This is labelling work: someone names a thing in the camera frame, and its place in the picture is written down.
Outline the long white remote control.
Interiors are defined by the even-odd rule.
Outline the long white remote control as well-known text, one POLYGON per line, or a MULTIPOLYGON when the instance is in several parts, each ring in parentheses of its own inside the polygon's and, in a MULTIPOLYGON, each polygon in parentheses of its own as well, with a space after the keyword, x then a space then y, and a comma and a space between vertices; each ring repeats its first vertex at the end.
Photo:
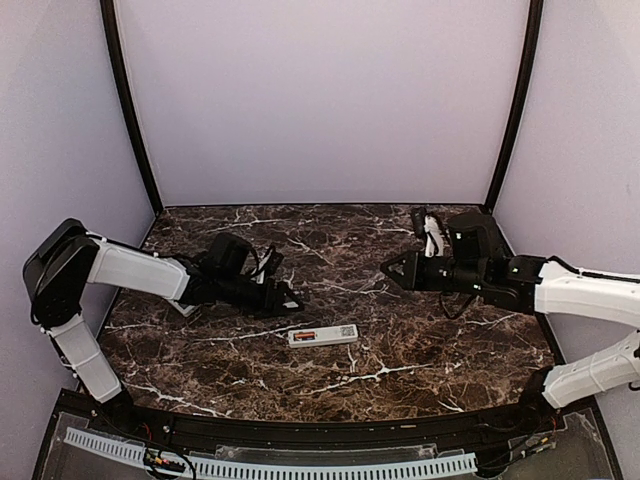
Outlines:
POLYGON ((355 342, 358 338, 359 333, 355 324, 291 330, 287 335, 288 345, 290 348, 306 348, 348 344, 355 342), (293 342, 293 333, 299 331, 315 331, 316 340, 307 342, 293 342))

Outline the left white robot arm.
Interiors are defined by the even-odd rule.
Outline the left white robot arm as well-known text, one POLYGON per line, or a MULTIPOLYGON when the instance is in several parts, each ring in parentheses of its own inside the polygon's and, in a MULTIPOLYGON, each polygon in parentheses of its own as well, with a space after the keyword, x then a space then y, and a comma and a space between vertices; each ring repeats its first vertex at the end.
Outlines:
POLYGON ((120 436, 131 436, 141 427, 141 415, 124 400, 123 381, 85 319, 86 289, 152 295, 183 315, 223 303, 249 316, 282 317, 304 309, 293 289, 275 278, 282 260, 275 246, 259 254, 249 241, 229 232, 218 233, 193 256, 161 255, 68 218, 27 258, 21 275, 31 323, 50 339, 90 397, 103 405, 103 421, 120 436))

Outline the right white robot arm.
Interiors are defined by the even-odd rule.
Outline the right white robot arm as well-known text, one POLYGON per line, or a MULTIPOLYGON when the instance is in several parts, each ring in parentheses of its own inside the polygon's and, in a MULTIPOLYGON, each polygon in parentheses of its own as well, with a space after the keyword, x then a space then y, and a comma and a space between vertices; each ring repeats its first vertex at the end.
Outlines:
POLYGON ((575 315, 634 329, 606 349, 535 372, 510 413, 517 432, 534 432, 551 410, 621 385, 636 385, 638 276, 590 271, 557 256, 511 256, 488 214, 466 212, 442 224, 416 208, 411 218, 423 248, 381 265, 382 272, 406 291, 462 293, 515 313, 575 315))

